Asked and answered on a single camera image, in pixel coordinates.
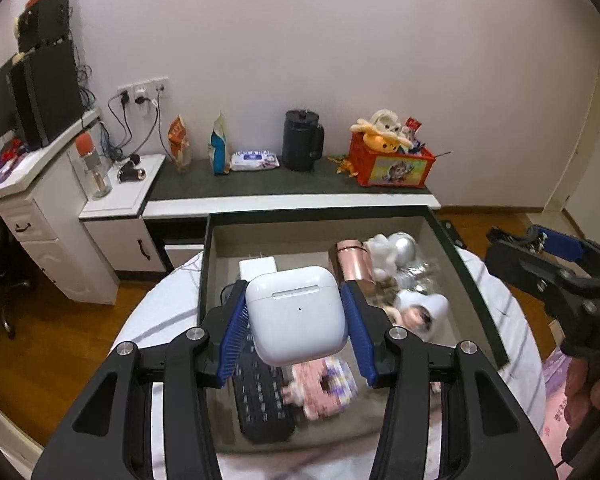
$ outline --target blue gripper pad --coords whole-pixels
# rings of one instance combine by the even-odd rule
[[[558,256],[558,258],[568,262],[575,262],[583,256],[584,251],[578,238],[553,231],[541,225],[536,227],[538,231],[546,234],[544,252]]]
[[[220,345],[220,360],[218,366],[218,378],[224,382],[234,374],[235,364],[238,362],[240,352],[244,346],[247,328],[249,325],[249,313],[247,311],[247,302],[245,300],[245,287],[235,304],[234,313],[231,321],[224,333]]]
[[[378,372],[374,365],[374,346],[366,331],[365,324],[362,321],[353,294],[349,289],[349,285],[346,283],[344,283],[340,289],[340,298],[342,299],[344,315],[349,327],[349,338],[351,339],[353,352],[356,355],[356,361],[358,362],[358,370],[360,375],[366,379],[369,386],[374,386],[378,380]]]

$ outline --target yellow toy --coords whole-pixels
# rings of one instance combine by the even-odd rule
[[[373,124],[364,119],[358,119],[358,122],[350,128],[351,133],[364,133],[362,140],[368,148],[379,153],[395,153],[400,146],[406,151],[413,147],[413,144],[406,137],[398,136],[395,132],[381,132]]]
[[[346,157],[346,155],[343,155],[343,156],[328,156],[327,158],[331,162],[335,162],[336,164],[338,164],[338,169],[336,170],[337,174],[340,174],[343,171],[348,171],[349,172],[349,176],[358,176],[358,172],[356,171],[356,168],[353,167],[353,164]]]

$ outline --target human hand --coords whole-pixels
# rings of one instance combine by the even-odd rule
[[[600,377],[588,378],[589,363],[584,359],[572,359],[567,371],[564,394],[567,407],[564,419],[571,429],[582,424],[591,407],[600,410]]]

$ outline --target black speaker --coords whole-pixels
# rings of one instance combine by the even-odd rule
[[[69,39],[69,0],[38,0],[18,17],[18,49]]]
[[[30,150],[47,146],[84,112],[71,41],[32,51],[12,67],[8,81],[18,135]]]

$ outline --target wooden floor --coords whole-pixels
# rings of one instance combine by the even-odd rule
[[[521,234],[514,214],[447,214],[469,249],[484,256],[493,225]],[[120,328],[153,284],[126,282],[115,306],[74,303],[42,274],[33,292],[16,300],[16,339],[0,329],[0,409],[43,446],[87,380],[104,360]],[[542,357],[554,348],[539,302],[516,292]]]

